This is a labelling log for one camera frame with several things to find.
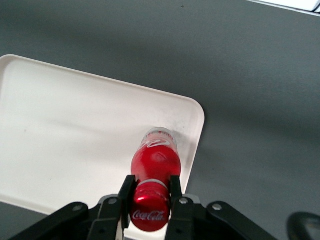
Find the red bottle cap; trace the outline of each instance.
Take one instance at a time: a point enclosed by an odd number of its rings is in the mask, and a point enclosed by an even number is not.
[[[131,221],[139,229],[154,232],[162,229],[169,220],[169,191],[157,180],[140,183],[135,190],[131,207]]]

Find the white tray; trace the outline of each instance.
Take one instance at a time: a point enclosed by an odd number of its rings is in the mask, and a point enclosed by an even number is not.
[[[144,134],[175,134],[187,187],[204,111],[193,99],[15,55],[0,58],[0,201],[51,214],[117,194]],[[133,239],[163,239],[130,225]]]

